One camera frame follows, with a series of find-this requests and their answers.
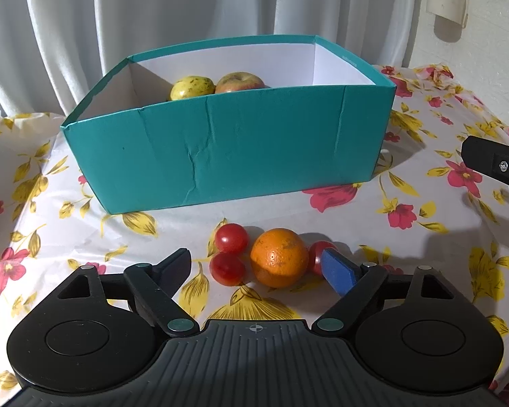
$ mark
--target yellow apple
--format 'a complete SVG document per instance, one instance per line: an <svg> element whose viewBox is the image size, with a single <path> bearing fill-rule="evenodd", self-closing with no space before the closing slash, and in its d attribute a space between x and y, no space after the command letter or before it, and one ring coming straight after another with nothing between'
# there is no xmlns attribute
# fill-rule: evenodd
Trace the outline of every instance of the yellow apple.
<svg viewBox="0 0 509 407"><path fill-rule="evenodd" d="M205 76L185 76L171 88L170 100L187 97L211 95L215 93L215 84Z"/></svg>
<svg viewBox="0 0 509 407"><path fill-rule="evenodd" d="M234 72L220 78L215 93L263 89L264 87L264 82L258 76L249 72Z"/></svg>

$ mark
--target white curtain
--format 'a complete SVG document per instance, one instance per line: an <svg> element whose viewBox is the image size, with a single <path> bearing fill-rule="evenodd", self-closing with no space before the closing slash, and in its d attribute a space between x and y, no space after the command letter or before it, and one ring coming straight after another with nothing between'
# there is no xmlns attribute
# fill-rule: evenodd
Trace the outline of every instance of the white curtain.
<svg viewBox="0 0 509 407"><path fill-rule="evenodd" d="M68 114L124 57L192 40L318 34L400 65L414 0L0 0L0 109Z"/></svg>

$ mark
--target ribbed gray surface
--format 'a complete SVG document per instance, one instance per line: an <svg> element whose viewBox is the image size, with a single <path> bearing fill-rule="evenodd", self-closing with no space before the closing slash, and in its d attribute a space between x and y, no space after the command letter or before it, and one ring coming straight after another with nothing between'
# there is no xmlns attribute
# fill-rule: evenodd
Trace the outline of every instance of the ribbed gray surface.
<svg viewBox="0 0 509 407"><path fill-rule="evenodd" d="M256 332L254 324L263 327ZM83 397L27 389L8 407L501 407L485 390L426 397L367 373L347 344L301 321L211 321L198 336L170 340L136 381Z"/></svg>

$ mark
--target white wall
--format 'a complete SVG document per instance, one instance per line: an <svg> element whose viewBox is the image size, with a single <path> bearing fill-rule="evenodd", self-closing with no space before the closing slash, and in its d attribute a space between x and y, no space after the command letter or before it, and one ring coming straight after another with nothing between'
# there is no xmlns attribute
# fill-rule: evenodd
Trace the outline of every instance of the white wall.
<svg viewBox="0 0 509 407"><path fill-rule="evenodd" d="M409 67L444 62L509 125L509 0L470 0L468 13L466 28L456 29L421 0Z"/></svg>

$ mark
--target cardboard box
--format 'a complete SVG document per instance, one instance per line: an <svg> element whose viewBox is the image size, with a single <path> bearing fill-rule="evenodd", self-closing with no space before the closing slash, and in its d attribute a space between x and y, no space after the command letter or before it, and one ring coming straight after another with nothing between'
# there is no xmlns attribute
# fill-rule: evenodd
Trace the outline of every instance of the cardboard box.
<svg viewBox="0 0 509 407"><path fill-rule="evenodd" d="M187 75L270 87L165 102ZM211 39L132 55L62 129L110 214L364 182L395 86L317 36Z"/></svg>

